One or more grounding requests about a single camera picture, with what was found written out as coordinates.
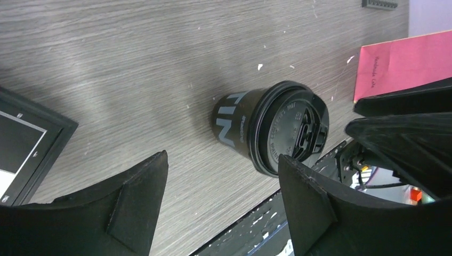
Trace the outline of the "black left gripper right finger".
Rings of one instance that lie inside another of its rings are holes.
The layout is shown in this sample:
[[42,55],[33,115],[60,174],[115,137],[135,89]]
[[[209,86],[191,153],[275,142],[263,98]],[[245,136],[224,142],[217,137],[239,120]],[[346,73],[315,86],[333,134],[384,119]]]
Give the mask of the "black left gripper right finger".
[[359,192],[287,155],[279,184],[295,255],[451,255],[451,199],[412,206]]

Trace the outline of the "black coffee lid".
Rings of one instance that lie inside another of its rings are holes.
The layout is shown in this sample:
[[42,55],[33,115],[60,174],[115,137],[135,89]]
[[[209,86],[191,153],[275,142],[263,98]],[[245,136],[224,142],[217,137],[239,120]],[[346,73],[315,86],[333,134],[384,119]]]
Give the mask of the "black coffee lid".
[[314,166],[326,145],[329,113],[323,99],[306,85],[282,81],[264,90],[249,127],[255,169],[276,178],[280,155]]

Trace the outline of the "single black coffee cup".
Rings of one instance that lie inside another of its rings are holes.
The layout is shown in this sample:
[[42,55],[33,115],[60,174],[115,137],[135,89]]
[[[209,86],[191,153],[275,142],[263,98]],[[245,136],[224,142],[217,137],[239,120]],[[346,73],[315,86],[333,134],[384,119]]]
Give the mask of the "single black coffee cup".
[[250,120],[266,91],[263,88],[224,95],[217,99],[212,110],[211,128],[216,139],[248,159]]

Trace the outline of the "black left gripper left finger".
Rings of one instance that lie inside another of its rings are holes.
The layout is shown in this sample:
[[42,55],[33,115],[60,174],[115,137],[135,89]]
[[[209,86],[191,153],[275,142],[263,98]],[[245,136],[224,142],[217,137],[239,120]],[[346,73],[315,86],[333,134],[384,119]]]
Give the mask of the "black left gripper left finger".
[[148,255],[168,176],[160,151],[47,204],[1,207],[1,255]]

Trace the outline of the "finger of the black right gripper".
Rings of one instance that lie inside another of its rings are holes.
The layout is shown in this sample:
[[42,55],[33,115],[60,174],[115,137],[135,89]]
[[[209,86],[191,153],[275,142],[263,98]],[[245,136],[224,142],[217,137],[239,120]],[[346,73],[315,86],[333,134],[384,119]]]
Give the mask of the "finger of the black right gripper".
[[408,183],[435,199],[451,197],[451,113],[359,118],[345,132]]
[[359,99],[353,111],[365,117],[451,112],[451,78]]

